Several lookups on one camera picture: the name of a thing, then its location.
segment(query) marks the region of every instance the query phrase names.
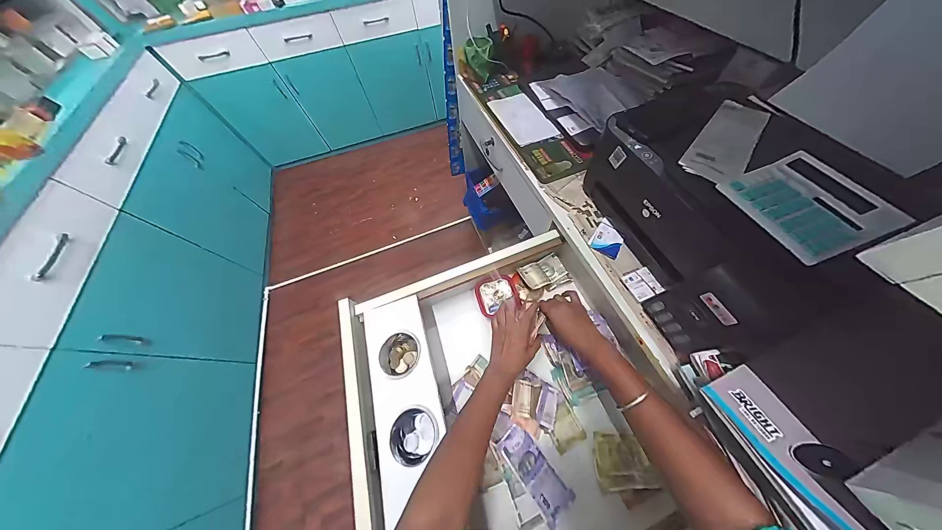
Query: hand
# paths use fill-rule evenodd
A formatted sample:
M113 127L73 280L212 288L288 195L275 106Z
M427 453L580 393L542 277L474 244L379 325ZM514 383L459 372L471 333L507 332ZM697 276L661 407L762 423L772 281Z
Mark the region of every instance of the hand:
M540 310L546 315L553 335L590 363L593 354L600 350L600 341L608 343L589 318L574 290L543 300Z
M493 371L505 382L512 382L533 360L540 349L536 326L536 304L526 309L511 299L504 302L491 319L491 362L485 373Z

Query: drawer handle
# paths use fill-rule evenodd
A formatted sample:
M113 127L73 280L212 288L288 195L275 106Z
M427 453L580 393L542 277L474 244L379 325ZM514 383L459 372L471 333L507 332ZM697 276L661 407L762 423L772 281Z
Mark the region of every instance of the drawer handle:
M184 151L183 149L177 149L177 154L179 154L183 158L189 158L189 160L193 162L193 165L196 166L196 169L200 171L203 170L203 162L199 160L198 158L194 157L193 155L191 155L189 151Z
M487 158L487 161L494 167L498 173L503 173L504 168L498 166L491 160L491 148L494 147L494 139L485 140L484 144L481 145L481 151L484 152L484 157Z
M46 279L46 276L49 275L49 272L53 270L53 267L56 265L59 256L62 256L62 251L65 250L65 245L69 242L69 234L59 234L56 236L56 247L53 249L53 253L46 258L46 262L42 264L42 267L30 278L34 282L41 282Z
M157 89L160 88L160 79L155 79L154 83L151 85L151 89L144 92L144 96L147 99L154 99L154 94L157 92Z
M121 156L121 153L124 151L125 147L127 147L127 138L124 136L119 136L118 145L116 145L115 150L111 152L111 156L105 158L105 164L109 166L118 165L118 157Z
M288 96L284 95L284 91L283 91L282 88L278 85L278 81L272 79L272 80L271 80L271 84L274 85L276 89L278 89L278 93L281 94L284 99L287 99L287 98L288 98Z
M195 152L196 152L196 155L197 155L198 157L200 157L200 160L206 160L206 157L203 155L203 151L200 151L200 150L199 150L195 145L193 145L192 143L190 143L190 142L188 142L188 141L183 141L183 140L180 140L178 143L179 143L180 145L183 145L184 147L189 147L190 149L192 149L193 151L195 151Z
M107 368L109 366L114 366L116 368L124 368L125 372L129 372L134 368L133 360L93 360L90 363L86 364L82 368Z
M294 37L285 37L284 43L288 44L294 41L310 41L313 38L314 38L314 35L311 33L308 33L307 35L295 35Z
M229 52L229 50L222 50L221 52L216 53L216 54L209 54L208 56L196 56L196 58L203 62L206 62L211 58L224 58L224 57L229 57L231 55L232 54Z
M300 92L298 92L298 89L294 86L294 83L291 82L291 77L286 75L284 77L284 81L287 83L289 89L291 89L296 95L300 95Z
M383 24L386 22L389 22L389 17L382 17L381 19L373 19L373 20L364 20L363 25Z
M147 338L138 337L136 335L113 335L109 333L105 333L104 335L99 337L98 340L100 342L114 342L116 340L122 340L126 342L134 342L138 346L148 346L151 343L151 341L148 340Z

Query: teal cabinet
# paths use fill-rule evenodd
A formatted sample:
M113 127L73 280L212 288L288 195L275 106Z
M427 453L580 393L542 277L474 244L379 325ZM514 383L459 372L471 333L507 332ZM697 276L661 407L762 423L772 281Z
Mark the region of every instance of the teal cabinet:
M238 524L213 528L241 529L227 503L248 480L254 376L252 364L53 351L0 457L4 528L202 529L194 518L217 508Z
M233 174L258 180L249 190L261 198L270 169L183 87L122 209L261 274L268 214L233 186Z
M431 100L435 104L435 117L444 120L445 110L445 36L440 25L419 30L422 46L425 48L426 72L429 74Z
M272 166L328 151L270 64L190 81Z
M57 347L254 362L262 276L121 213Z
M383 134L435 121L428 61L418 31L347 46Z
M331 149L382 136L343 47L273 63Z

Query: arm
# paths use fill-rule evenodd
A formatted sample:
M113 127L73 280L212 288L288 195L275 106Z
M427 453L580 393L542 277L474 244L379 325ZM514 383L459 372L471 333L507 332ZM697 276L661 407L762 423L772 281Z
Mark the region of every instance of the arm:
M540 347L532 335L536 308L504 304L492 319L491 362L422 472L397 530L464 528L500 404Z
M602 375L615 403L627 405L647 392L625 419L697 530L754 530L774 519L739 479L723 455L595 329L577 294L540 303L553 333Z

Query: wooden floor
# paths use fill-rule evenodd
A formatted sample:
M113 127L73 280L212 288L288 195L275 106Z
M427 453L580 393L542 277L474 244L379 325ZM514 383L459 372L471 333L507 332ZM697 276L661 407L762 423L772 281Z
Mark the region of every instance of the wooden floor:
M278 172L269 283L467 215L443 125Z
M272 283L465 216L463 182L448 171L443 127L278 173ZM484 254L465 222L271 292L255 529L353 527L336 301L365 300Z

